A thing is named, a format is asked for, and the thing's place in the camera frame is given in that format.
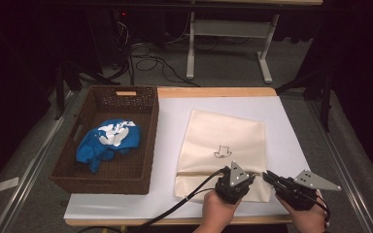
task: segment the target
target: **human hand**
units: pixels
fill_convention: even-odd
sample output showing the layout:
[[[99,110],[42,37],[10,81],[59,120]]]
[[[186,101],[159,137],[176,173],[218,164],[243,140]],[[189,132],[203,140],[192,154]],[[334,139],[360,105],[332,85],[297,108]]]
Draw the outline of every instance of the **human hand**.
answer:
[[[220,233],[234,218],[234,213],[241,200],[235,205],[225,203],[212,190],[205,194],[202,207],[202,222],[194,233]]]
[[[276,197],[288,210],[292,218],[293,225],[300,233],[323,233],[325,231],[325,212],[321,207],[314,205],[309,211],[296,211],[281,197],[277,195]],[[318,198],[317,201],[323,204],[320,198]]]

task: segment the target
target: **white cloth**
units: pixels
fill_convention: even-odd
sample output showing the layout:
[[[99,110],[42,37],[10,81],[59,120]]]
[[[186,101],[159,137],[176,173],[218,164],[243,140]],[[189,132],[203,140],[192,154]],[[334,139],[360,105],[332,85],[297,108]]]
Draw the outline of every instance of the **white cloth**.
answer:
[[[205,179],[231,161],[247,173],[266,171],[265,123],[192,110],[180,152],[175,195],[186,197]],[[215,187],[218,177],[201,189]],[[269,202],[272,187],[256,176],[243,201]],[[192,200],[203,200],[204,192]]]

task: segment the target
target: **gray carpet floor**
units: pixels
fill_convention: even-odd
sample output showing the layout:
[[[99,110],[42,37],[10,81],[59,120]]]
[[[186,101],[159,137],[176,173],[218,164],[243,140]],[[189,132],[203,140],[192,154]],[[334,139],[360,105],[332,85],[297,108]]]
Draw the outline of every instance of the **gray carpet floor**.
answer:
[[[262,46],[259,40],[222,39],[215,48],[214,42],[205,40],[196,46],[199,50],[195,55],[192,82],[200,86],[278,87],[293,80],[310,42],[273,42],[267,56],[274,80],[272,84],[263,82],[255,60],[255,48]],[[144,45],[133,55],[162,57],[176,72],[174,74],[166,65],[162,71],[162,63],[134,57],[133,63],[137,67],[134,70],[135,84],[190,86],[176,77],[182,78],[186,73],[185,43],[168,45],[165,49]],[[113,72],[105,68],[106,76]],[[129,85],[128,74],[115,81]],[[19,177],[18,187],[30,187],[22,193],[17,192],[18,187],[0,191],[0,232],[77,232],[81,229],[65,223],[63,215],[70,194],[52,183],[49,176],[72,127],[74,115],[84,101],[87,87],[96,83],[83,84],[82,91],[70,93],[66,102],[69,107],[60,120],[54,120],[55,94],[50,96],[51,108],[23,139],[0,174],[0,183]],[[346,120],[335,94],[332,93],[331,97],[330,132],[327,133],[318,121],[320,102],[305,101],[302,91],[302,88],[291,89],[281,95],[288,118],[312,171],[343,186],[342,192],[324,194],[332,213],[328,230],[373,232],[373,165]],[[296,232],[291,224],[288,224],[288,232]]]

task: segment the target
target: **basket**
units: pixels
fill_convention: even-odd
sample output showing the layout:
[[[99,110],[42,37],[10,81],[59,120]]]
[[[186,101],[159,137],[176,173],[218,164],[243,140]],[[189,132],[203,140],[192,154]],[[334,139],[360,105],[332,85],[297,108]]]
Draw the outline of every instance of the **basket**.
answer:
[[[153,168],[159,104],[156,87],[91,86],[77,115],[51,180],[69,193],[147,194]],[[102,161],[96,174],[76,161],[76,152],[86,133],[107,119],[122,118],[141,128],[139,148],[116,153]]]

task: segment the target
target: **person's left hand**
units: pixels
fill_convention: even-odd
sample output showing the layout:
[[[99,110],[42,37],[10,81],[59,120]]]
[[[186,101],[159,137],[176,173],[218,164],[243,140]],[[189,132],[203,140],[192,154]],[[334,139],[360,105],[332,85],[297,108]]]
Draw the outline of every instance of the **person's left hand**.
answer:
[[[234,213],[241,200],[235,205],[227,204],[212,190],[205,194],[202,207],[202,222],[194,233],[220,233],[234,218]]]

